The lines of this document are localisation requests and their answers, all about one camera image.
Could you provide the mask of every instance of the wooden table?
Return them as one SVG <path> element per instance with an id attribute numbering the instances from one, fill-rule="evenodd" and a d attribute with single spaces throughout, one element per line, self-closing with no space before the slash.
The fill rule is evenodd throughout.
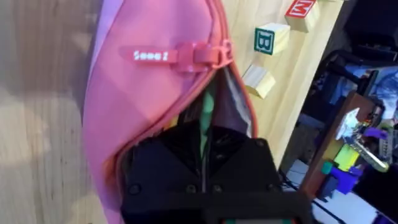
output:
<path id="1" fill-rule="evenodd" d="M 253 98 L 260 134 L 279 165 L 342 1 L 320 2 L 309 34 L 261 58 L 254 27 L 284 22 L 292 0 L 223 0 L 241 73 L 254 60 L 275 76 Z M 102 0 L 0 2 L 0 217 L 2 223 L 105 223 L 81 151 L 81 109 Z"/>
<path id="2" fill-rule="evenodd" d="M 316 193 L 326 177 L 321 172 L 323 163 L 326 160 L 333 160 L 343 147 L 344 142 L 343 140 L 336 140 L 336 133 L 344 115 L 359 108 L 356 118 L 358 121 L 364 121 L 372 112 L 374 106 L 375 104 L 372 101 L 356 94 L 355 91 L 349 93 L 305 174 L 300 185 L 302 192 L 305 192 L 312 199 L 316 197 Z"/>

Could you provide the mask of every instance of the metal part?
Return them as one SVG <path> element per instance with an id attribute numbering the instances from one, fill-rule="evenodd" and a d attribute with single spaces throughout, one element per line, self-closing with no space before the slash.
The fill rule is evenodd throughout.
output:
<path id="1" fill-rule="evenodd" d="M 368 149 L 366 149 L 357 139 L 354 139 L 351 144 L 349 144 L 355 151 L 357 151 L 362 158 L 369 164 L 371 164 L 376 170 L 380 172 L 387 172 L 389 164 L 381 161 Z"/>

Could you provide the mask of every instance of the pink fabric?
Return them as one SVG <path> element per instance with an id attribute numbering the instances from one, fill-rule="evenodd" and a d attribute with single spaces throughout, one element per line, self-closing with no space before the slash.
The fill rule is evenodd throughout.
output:
<path id="1" fill-rule="evenodd" d="M 214 72 L 181 73 L 168 64 L 131 63 L 122 49 L 173 49 L 182 42 L 220 45 L 215 5 L 214 0 L 104 0 L 86 91 L 83 139 L 110 224 L 123 221 L 118 193 L 105 182 L 104 163 L 127 143 L 148 137 L 179 114 Z"/>

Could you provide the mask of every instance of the wooden block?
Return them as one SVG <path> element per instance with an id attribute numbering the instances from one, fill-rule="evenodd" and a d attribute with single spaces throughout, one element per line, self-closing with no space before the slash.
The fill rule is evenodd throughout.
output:
<path id="1" fill-rule="evenodd" d="M 294 0 L 285 14 L 287 23 L 293 30 L 310 32 L 320 15 L 316 0 Z"/>
<path id="2" fill-rule="evenodd" d="M 289 43 L 290 26 L 285 24 L 268 23 L 256 27 L 254 32 L 254 50 L 273 55 L 286 49 Z"/>
<path id="3" fill-rule="evenodd" d="M 275 85 L 275 79 L 271 73 L 257 65 L 250 65 L 243 75 L 243 82 L 251 94 L 263 99 Z"/>

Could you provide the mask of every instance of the black plastic part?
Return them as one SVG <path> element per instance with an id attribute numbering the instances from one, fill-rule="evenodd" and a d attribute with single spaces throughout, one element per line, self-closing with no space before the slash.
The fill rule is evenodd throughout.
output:
<path id="1" fill-rule="evenodd" d="M 130 150 L 130 164 L 123 169 L 121 212 L 126 224 L 215 224 L 226 218 L 312 222 L 308 198 L 282 191 L 265 140 L 214 126 L 209 135 L 207 174 L 200 169 L 196 121 Z"/>

